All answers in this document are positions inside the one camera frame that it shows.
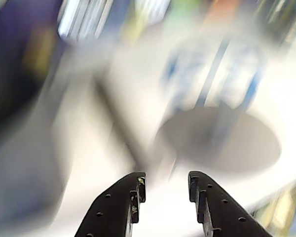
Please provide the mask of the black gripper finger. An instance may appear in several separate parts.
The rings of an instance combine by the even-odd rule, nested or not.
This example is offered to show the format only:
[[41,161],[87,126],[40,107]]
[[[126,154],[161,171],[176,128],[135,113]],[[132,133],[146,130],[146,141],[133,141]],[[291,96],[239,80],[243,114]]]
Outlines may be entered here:
[[102,192],[84,216],[76,237],[130,237],[146,201],[146,174],[131,172]]
[[265,230],[227,191],[200,171],[189,173],[189,200],[206,237],[269,237]]

